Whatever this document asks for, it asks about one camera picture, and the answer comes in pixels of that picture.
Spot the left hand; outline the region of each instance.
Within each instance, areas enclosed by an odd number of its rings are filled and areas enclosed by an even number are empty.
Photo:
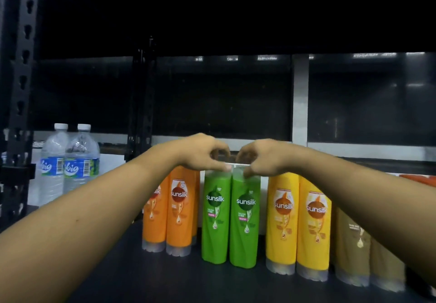
[[[230,149],[222,142],[210,135],[198,133],[181,140],[175,140],[179,150],[179,164],[191,170],[218,170],[229,172],[230,164],[217,160],[218,151],[224,151],[230,157]]]

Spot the plastic water bottle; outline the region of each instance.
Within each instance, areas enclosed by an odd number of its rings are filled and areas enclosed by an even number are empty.
[[[99,174],[100,148],[91,138],[90,124],[78,124],[77,133],[65,151],[64,194],[86,184]]]
[[[42,150],[39,169],[41,184],[39,204],[44,205],[62,195],[64,185],[64,157],[68,144],[68,124],[56,123],[55,133],[47,138]]]

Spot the product display shelf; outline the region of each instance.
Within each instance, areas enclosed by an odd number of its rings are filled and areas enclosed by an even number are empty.
[[[203,261],[200,244],[183,258],[143,251],[141,233],[142,222],[132,224],[68,302],[431,302],[410,288],[390,293],[353,287],[334,273],[326,283],[271,273],[263,236],[256,266],[242,269],[228,260],[221,265]]]

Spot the transparent bottle cap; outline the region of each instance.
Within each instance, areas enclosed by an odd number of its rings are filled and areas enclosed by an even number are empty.
[[[91,124],[77,124],[77,129],[80,131],[90,131]]]
[[[68,124],[65,124],[65,123],[55,123],[54,129],[55,130],[68,130]]]

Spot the water bottle label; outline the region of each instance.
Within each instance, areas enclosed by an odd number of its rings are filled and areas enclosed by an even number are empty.
[[[70,178],[94,177],[99,173],[98,158],[66,158],[64,175]]]
[[[91,166],[91,176],[98,176],[100,174],[100,158],[93,158],[94,164]]]
[[[63,168],[63,157],[52,156],[41,158],[40,169],[43,176],[58,176],[63,173]]]

